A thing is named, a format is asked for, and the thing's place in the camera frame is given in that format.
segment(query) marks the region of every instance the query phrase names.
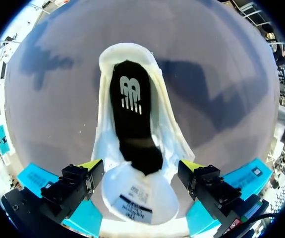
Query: screw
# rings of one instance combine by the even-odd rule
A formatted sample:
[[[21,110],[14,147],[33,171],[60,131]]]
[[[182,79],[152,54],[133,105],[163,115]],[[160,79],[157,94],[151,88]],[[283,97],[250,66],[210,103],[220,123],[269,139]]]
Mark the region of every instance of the screw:
[[[18,207],[17,204],[14,204],[14,205],[12,206],[12,208],[13,208],[14,211],[17,211],[17,210],[19,209],[19,207]]]

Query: gray surface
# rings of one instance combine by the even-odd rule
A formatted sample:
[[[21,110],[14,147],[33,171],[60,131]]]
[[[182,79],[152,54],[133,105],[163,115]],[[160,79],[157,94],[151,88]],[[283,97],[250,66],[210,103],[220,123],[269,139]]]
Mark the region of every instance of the gray surface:
[[[147,47],[196,155],[222,174],[268,150],[278,109],[276,66],[246,20],[215,0],[73,0],[38,24],[8,64],[6,113],[24,166],[55,174],[91,157],[98,57],[110,45]],[[192,200],[177,178],[178,217]],[[92,197],[104,217],[98,189]]]

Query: person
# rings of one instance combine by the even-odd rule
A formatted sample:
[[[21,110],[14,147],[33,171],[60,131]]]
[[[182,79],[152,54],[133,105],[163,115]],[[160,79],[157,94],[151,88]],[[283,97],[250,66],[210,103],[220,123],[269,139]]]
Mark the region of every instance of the person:
[[[277,45],[277,50],[273,53],[278,67],[285,66],[285,51],[280,45]]]

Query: white label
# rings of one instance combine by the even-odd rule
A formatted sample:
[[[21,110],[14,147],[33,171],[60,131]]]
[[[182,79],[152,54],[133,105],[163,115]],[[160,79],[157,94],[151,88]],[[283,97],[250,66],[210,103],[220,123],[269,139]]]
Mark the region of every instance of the white label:
[[[116,208],[118,212],[134,221],[151,224],[152,210],[139,206],[123,195],[120,195],[113,204],[113,207]]]
[[[143,202],[144,204],[147,203],[149,193],[146,192],[143,188],[137,185],[133,185],[128,193],[130,197],[134,199],[139,199],[139,201]]]

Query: shoe tongue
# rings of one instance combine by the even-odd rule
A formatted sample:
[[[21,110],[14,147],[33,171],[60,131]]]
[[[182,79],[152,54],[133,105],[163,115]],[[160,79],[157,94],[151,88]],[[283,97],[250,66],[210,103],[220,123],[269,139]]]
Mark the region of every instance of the shoe tongue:
[[[176,194],[161,171],[145,176],[130,163],[105,173],[102,195],[110,212],[127,221],[158,225],[178,212]]]

